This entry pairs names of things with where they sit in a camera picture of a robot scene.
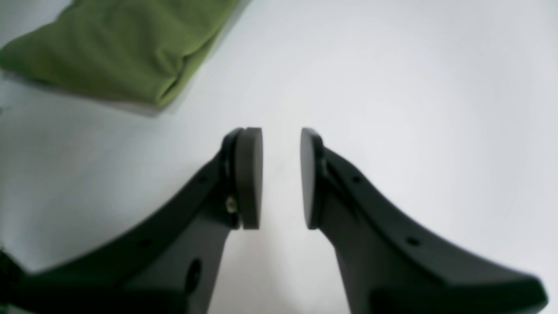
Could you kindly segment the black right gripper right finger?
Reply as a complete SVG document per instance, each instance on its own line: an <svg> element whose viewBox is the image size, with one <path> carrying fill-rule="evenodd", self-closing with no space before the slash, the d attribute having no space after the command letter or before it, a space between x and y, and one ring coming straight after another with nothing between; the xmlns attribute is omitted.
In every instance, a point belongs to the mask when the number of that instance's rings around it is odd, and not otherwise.
<svg viewBox="0 0 558 314"><path fill-rule="evenodd" d="M537 314L542 282L405 215L315 130L300 139L304 215L333 246L353 314Z"/></svg>

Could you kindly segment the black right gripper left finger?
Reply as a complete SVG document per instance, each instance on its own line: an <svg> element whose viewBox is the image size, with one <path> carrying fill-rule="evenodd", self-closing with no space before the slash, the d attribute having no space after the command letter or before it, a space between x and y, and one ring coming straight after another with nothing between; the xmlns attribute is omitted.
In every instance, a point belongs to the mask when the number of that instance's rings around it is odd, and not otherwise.
<svg viewBox="0 0 558 314"><path fill-rule="evenodd" d="M229 233L259 228L262 177L262 129L234 129L162 208L101 248L36 274L1 254L1 312L205 314Z"/></svg>

